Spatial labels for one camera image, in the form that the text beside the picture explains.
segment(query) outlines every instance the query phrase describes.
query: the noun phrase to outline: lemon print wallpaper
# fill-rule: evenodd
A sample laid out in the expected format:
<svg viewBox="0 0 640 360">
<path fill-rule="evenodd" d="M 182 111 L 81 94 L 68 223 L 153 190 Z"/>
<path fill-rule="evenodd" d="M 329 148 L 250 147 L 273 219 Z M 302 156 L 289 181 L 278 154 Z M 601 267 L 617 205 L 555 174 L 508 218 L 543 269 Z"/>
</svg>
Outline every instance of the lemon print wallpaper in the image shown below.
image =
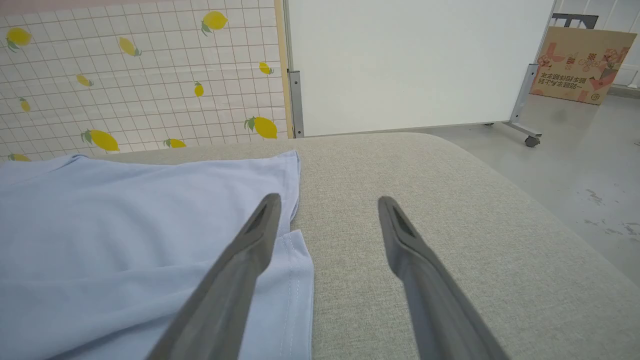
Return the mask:
<svg viewBox="0 0 640 360">
<path fill-rule="evenodd" d="M 0 16 L 0 163 L 287 138 L 274 0 L 127 1 Z"/>
</svg>

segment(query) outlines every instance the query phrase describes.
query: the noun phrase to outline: light blue shirt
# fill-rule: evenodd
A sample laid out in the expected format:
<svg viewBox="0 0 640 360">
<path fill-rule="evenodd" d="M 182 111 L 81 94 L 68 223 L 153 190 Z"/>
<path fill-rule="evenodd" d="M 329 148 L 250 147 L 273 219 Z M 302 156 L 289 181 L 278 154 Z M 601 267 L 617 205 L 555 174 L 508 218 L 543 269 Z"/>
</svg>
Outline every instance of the light blue shirt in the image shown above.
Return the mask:
<svg viewBox="0 0 640 360">
<path fill-rule="evenodd" d="M 65 156 L 0 167 L 0 348 L 7 359 L 141 359 L 260 200 L 282 198 L 242 359 L 310 358 L 313 265 L 296 152 L 140 165 Z"/>
</svg>

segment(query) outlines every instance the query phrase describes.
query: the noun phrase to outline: beige cushion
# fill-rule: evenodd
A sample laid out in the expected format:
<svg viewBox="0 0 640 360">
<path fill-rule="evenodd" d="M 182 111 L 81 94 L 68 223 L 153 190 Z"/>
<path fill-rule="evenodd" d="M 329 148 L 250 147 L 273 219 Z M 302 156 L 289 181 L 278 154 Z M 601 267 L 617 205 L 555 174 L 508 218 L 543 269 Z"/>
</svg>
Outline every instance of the beige cushion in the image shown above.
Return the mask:
<svg viewBox="0 0 640 360">
<path fill-rule="evenodd" d="M 178 164 L 298 150 L 316 276 L 314 359 L 417 356 L 376 201 L 393 196 L 513 359 L 640 357 L 640 289 L 536 201 L 424 134 L 330 136 L 109 155 Z"/>
</svg>

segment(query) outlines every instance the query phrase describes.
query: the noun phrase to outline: gray floor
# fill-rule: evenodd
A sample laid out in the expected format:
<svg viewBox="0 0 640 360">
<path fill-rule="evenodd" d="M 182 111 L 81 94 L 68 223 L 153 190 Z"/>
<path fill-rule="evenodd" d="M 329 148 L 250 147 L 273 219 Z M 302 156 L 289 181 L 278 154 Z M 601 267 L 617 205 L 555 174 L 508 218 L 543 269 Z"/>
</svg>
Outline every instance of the gray floor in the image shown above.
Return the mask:
<svg viewBox="0 0 640 360">
<path fill-rule="evenodd" d="M 530 95 L 522 119 L 543 134 L 533 149 L 502 124 L 424 132 L 489 164 L 640 286 L 640 100 L 609 96 L 595 106 Z"/>
</svg>

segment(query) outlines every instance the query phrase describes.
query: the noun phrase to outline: white board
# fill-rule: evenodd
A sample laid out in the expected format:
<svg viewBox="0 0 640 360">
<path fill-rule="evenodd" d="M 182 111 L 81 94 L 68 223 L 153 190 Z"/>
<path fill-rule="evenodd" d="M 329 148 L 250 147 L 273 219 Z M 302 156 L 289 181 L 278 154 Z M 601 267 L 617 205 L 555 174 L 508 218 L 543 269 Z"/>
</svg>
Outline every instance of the white board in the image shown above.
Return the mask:
<svg viewBox="0 0 640 360">
<path fill-rule="evenodd" d="M 553 0 L 293 0 L 305 136 L 509 120 Z"/>
</svg>

